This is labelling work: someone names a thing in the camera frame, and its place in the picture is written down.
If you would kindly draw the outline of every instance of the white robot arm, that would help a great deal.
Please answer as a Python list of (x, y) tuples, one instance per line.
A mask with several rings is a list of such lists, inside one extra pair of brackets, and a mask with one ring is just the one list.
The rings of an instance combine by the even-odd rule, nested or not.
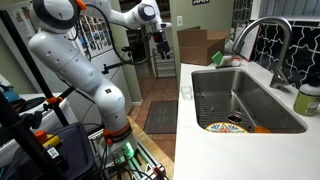
[[(142, 0), (126, 13), (112, 10), (109, 0), (85, 0), (85, 3), (101, 9), (109, 22), (128, 28), (136, 29), (151, 24), (155, 33), (162, 33), (162, 28), (171, 26), (162, 22), (155, 0)], [(76, 0), (33, 0), (31, 20), (41, 30), (30, 40), (29, 47), (50, 70), (92, 96), (105, 127), (108, 154), (121, 154), (121, 147), (127, 141), (136, 148), (125, 114), (124, 96), (64, 37), (76, 24), (80, 14), (78, 4)], [(93, 8), (81, 13), (103, 19), (101, 13)]]

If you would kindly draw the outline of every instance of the faucet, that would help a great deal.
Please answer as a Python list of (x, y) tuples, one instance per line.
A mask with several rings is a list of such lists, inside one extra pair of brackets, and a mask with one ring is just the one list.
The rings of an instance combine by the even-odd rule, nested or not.
[(253, 23), (251, 23), (243, 32), (240, 34), (239, 38), (236, 40), (236, 42), (233, 45), (232, 50), (240, 54), (241, 48), (244, 44), (244, 39), (247, 36), (247, 34), (256, 26), (262, 24), (262, 23), (276, 23), (279, 26), (282, 27), (283, 32), (284, 32), (284, 40), (283, 40), (283, 45), (281, 48), (280, 56), (279, 56), (279, 61), (275, 67), (274, 74), (270, 83), (271, 88), (280, 88), (282, 86), (289, 85), (289, 80), (287, 76), (283, 72), (283, 66), (285, 63), (287, 51), (289, 49), (289, 44), (291, 41), (291, 34), (292, 34), (292, 29), (289, 24), (289, 22), (283, 18), (283, 17), (263, 17), (260, 18)]

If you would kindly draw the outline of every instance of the refrigerator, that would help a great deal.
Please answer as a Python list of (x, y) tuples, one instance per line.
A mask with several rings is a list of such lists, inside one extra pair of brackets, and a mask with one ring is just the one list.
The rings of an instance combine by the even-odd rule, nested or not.
[[(36, 34), (35, 29), (30, 21), (30, 6), (32, 1), (25, 1), (21, 3), (11, 4), (9, 6), (0, 7), (0, 10), (7, 11), (12, 20), (14, 27), (18, 30), (23, 39), (24, 44), (28, 44), (30, 39)], [(70, 43), (76, 47), (84, 56), (89, 58), (88, 51), (91, 55), (91, 63), (94, 64), (99, 70), (103, 71), (103, 64), (112, 65), (119, 63), (120, 60), (116, 56), (109, 37), (109, 31), (104, 21), (95, 17), (80, 16), (80, 27), (83, 30), (83, 35), (79, 31), (79, 36), (75, 41)], [(2, 20), (0, 19), (0, 34), (12, 51), (16, 60), (22, 67), (23, 71), (30, 79), (36, 91), (41, 93), (42, 90), (32, 72), (27, 66), (20, 50), (15, 45), (15, 39), (11, 38), (9, 30), (6, 29)], [(76, 35), (76, 29), (72, 28), (68, 33), (62, 34), (66, 38), (73, 38)], [(50, 90), (54, 93), (65, 91), (68, 86), (63, 83), (51, 70), (49, 70), (36, 56), (31, 53), (36, 65), (40, 69), (42, 76), (48, 84)], [(106, 78), (111, 80), (118, 88), (121, 89), (126, 99), (126, 113), (128, 114), (132, 108), (132, 100), (128, 90), (127, 82), (123, 73), (122, 67), (109, 70), (105, 75)], [(100, 115), (97, 107), (92, 102), (88, 101), (77, 92), (72, 92), (68, 97), (70, 106), (73, 109), (78, 121), (88, 123), (100, 123)]]

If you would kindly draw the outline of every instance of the black and white tile backsplash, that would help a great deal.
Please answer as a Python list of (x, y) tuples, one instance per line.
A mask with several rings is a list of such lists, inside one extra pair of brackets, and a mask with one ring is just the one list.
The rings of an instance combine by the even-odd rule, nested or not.
[[(293, 86), (305, 84), (307, 74), (320, 71), (320, 23), (290, 21), (291, 46), (288, 50), (285, 73)], [(261, 25), (251, 60), (272, 71), (282, 47), (283, 30), (275, 24)]]

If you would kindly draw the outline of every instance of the stainless steel sink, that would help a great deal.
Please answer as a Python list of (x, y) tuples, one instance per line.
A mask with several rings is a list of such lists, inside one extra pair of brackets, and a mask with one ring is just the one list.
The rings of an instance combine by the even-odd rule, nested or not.
[(303, 133), (299, 120), (240, 69), (192, 73), (197, 121), (205, 129), (215, 122), (231, 122), (249, 132), (256, 126), (272, 133)]

